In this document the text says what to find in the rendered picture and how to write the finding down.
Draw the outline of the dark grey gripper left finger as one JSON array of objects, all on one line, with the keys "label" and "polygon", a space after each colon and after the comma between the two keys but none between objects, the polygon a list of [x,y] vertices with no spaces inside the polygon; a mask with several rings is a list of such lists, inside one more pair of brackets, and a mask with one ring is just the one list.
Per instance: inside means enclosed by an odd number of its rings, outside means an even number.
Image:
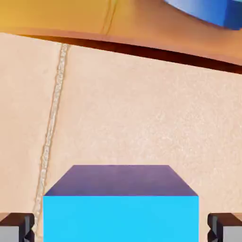
[{"label": "dark grey gripper left finger", "polygon": [[0,213],[0,242],[35,242],[32,213]]}]

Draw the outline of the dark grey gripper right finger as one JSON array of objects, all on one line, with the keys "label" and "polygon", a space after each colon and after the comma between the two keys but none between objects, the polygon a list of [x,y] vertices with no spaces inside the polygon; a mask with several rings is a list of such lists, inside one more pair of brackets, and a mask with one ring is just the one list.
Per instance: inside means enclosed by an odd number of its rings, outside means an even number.
[{"label": "dark grey gripper right finger", "polygon": [[209,213],[207,242],[242,242],[242,213]]}]

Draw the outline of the small light blue cube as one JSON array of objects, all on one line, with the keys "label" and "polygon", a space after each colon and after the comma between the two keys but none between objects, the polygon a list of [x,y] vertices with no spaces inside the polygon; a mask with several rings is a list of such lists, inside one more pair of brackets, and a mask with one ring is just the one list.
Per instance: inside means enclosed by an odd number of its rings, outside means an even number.
[{"label": "small light blue cube", "polygon": [[167,165],[74,165],[43,197],[43,242],[199,242],[199,197]]}]

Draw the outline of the large orange box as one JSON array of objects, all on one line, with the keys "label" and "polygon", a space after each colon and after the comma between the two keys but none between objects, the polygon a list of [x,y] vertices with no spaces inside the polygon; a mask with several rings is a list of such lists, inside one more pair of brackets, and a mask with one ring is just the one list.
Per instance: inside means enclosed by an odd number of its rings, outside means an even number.
[{"label": "large orange box", "polygon": [[146,46],[242,66],[242,30],[203,22],[165,0],[0,0],[0,32]]}]

